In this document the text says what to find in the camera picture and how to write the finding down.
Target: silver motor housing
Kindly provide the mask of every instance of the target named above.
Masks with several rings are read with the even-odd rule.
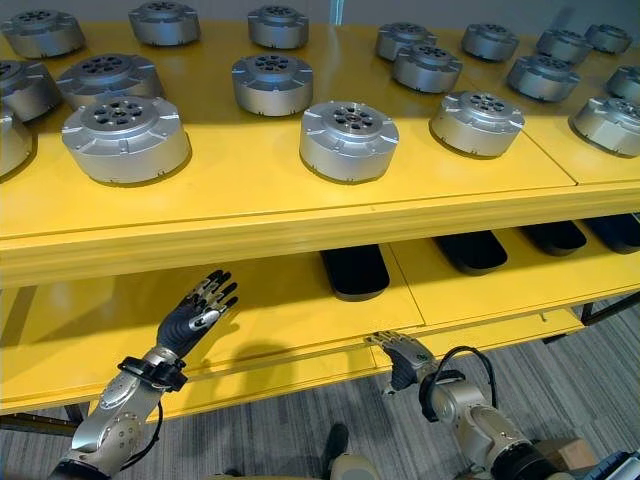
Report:
[[[0,61],[2,104],[28,122],[60,103],[60,93],[44,63],[36,61]]]
[[[580,75],[570,68],[569,63],[544,55],[520,57],[509,72],[507,83],[536,100],[559,102],[580,82]]]
[[[363,182],[386,172],[398,139],[393,121],[368,105],[319,103],[302,117],[300,156],[321,176]]]
[[[112,183],[160,177],[190,152],[176,107],[162,98],[115,97],[82,106],[66,120],[62,141],[87,175]]]
[[[609,93],[640,104],[640,66],[623,65],[607,81]]]
[[[311,105],[313,71],[296,57],[246,57],[233,64],[231,76],[236,102],[249,112],[278,117]]]
[[[56,10],[28,10],[2,22],[3,35],[18,55],[55,57],[82,48],[85,43],[73,15]]]
[[[198,13],[177,2],[154,1],[129,12],[129,22],[140,43],[184,45],[200,38]]]
[[[154,64],[138,55],[104,53],[86,58],[56,83],[74,110],[115,96],[164,97]]]
[[[631,35],[614,25],[591,25],[585,33],[587,41],[601,52],[622,53],[631,45]]]
[[[300,48],[309,40],[309,19],[295,9],[265,5],[249,12],[249,38],[270,48]]]
[[[447,92],[458,80],[462,63],[446,50],[424,43],[401,48],[393,63],[393,78],[427,93]]]
[[[494,23],[473,23],[462,37],[462,49],[483,60],[503,62],[518,48],[518,37],[511,30]]]
[[[640,155],[640,107],[620,98],[593,97],[570,125],[581,137],[613,153]]]
[[[524,116],[487,92],[454,92],[442,99],[431,131],[447,145],[472,155],[504,153],[524,127]]]
[[[395,60],[401,48],[414,43],[435,45],[437,37],[421,25],[409,22],[396,22],[382,25],[378,29],[376,53],[387,60]]]
[[[583,35],[571,30],[545,30],[536,43],[536,51],[575,65],[587,57],[591,45]]]
[[[14,112],[0,110],[0,177],[19,167],[33,149],[33,137]]]

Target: yellow shelf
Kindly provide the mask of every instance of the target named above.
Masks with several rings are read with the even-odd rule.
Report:
[[[575,68],[580,83],[566,100],[545,103],[521,95],[506,85],[507,74],[516,58],[532,55],[536,39],[524,37],[508,62],[487,64],[460,52],[463,76],[478,89],[488,90],[518,105],[525,115],[524,132],[579,185],[639,182],[640,160],[607,153],[579,138],[569,127],[568,118],[576,114],[590,97],[610,96],[604,89],[620,65],[638,65],[640,52],[629,49],[622,55],[596,50]]]
[[[389,247],[382,251],[390,287],[363,303],[333,297],[317,253],[220,265],[238,282],[240,303],[187,356],[185,373],[197,380],[290,362],[359,346],[375,330],[422,325]],[[3,291],[0,412],[98,395],[125,356],[155,344],[162,318],[213,268]]]
[[[437,356],[457,345],[482,350],[534,340],[582,328],[566,310],[503,320],[453,332],[419,336]],[[294,360],[269,368],[259,368],[188,383],[180,392],[162,399],[167,418],[193,415],[209,410],[306,390],[321,385],[383,373],[391,368],[389,357],[379,348],[360,348],[313,358]],[[156,420],[155,413],[151,420]]]
[[[613,253],[578,225],[587,244],[566,257],[538,251],[519,229],[494,231],[509,258],[480,277],[458,273],[431,239],[397,242],[392,249],[427,329],[522,316],[639,290],[640,252]]]
[[[391,80],[390,64],[373,53],[373,27],[314,25],[312,41],[295,52],[314,68],[314,102],[370,103],[400,131],[381,179],[325,181],[300,161],[300,115],[265,118],[236,106],[231,65],[261,51],[246,25],[202,27],[202,41],[159,49],[139,45],[124,24],[87,24],[87,49],[45,60],[57,77],[100,52],[149,57],[182,114],[193,155],[163,181],[105,186],[81,172],[60,140],[68,106],[32,122],[37,155],[0,184],[4,287],[619,213],[640,204],[640,181],[576,186],[526,135],[491,161],[442,147],[427,129],[441,96]],[[0,54],[13,56],[4,40]],[[457,85],[472,87],[464,76]]]
[[[518,231],[497,231],[510,259],[485,277],[458,274],[428,239],[383,245],[391,286],[360,303],[333,297],[317,253],[221,265],[233,272],[241,300],[187,357],[186,373],[199,381],[280,369],[360,349],[365,335],[384,329],[442,335],[439,341],[445,343],[467,338],[460,336],[463,331],[480,332],[468,338],[483,347],[501,344],[497,339],[503,334],[511,343],[547,336],[552,324],[534,322],[528,330],[503,332],[500,322],[640,288],[635,268],[640,253],[612,253],[585,233],[583,250],[555,258],[538,253]],[[212,268],[4,290],[0,413],[94,399],[122,358],[142,355],[153,345],[164,315]],[[579,326],[572,322],[571,328],[562,324],[553,331]],[[478,330],[467,330],[475,326]],[[353,367],[353,375],[360,371]]]

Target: black tray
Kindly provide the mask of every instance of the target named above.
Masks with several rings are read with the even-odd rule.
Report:
[[[507,252],[490,230],[434,238],[442,253],[460,272],[485,275],[507,261]]]
[[[341,300],[360,302],[389,286],[389,272],[378,245],[320,252],[333,292]]]
[[[569,255],[587,244],[587,237],[569,220],[527,225],[520,229],[531,243],[555,257]]]
[[[584,223],[616,253],[640,250],[640,222],[631,213],[585,218]]]

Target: gray carpet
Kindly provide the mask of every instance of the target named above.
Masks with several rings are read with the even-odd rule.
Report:
[[[536,341],[489,356],[500,409],[530,438],[581,436],[599,458],[640,447],[638,307],[550,345]],[[486,384],[475,360],[454,365]],[[349,426],[351,450],[369,457],[383,479],[446,480],[463,470],[451,431],[420,416],[417,390],[382,398],[385,383],[385,376],[366,378],[168,421],[156,448],[118,478],[199,480],[230,467],[319,475],[325,435],[336,421]],[[65,438],[0,432],[4,478],[46,478],[68,445]]]

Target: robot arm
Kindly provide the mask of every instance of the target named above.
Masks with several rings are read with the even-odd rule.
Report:
[[[490,472],[496,480],[562,480],[558,473],[518,428],[497,410],[493,369],[489,360],[472,347],[457,347],[438,363],[416,339],[395,332],[377,332],[366,343],[381,347],[392,360],[391,382],[385,393],[393,394],[420,384],[419,401],[430,422],[451,425],[462,453],[473,465]],[[448,359],[460,351],[476,353],[487,367],[492,401],[457,370],[444,370]]]
[[[178,391],[187,381],[182,358],[237,302],[228,298],[235,283],[230,273],[213,272],[163,320],[157,344],[142,359],[125,358],[118,375],[107,385],[100,402],[73,437],[71,449],[50,480],[103,480],[133,465],[157,441],[136,454],[147,417],[162,409],[165,392]]]

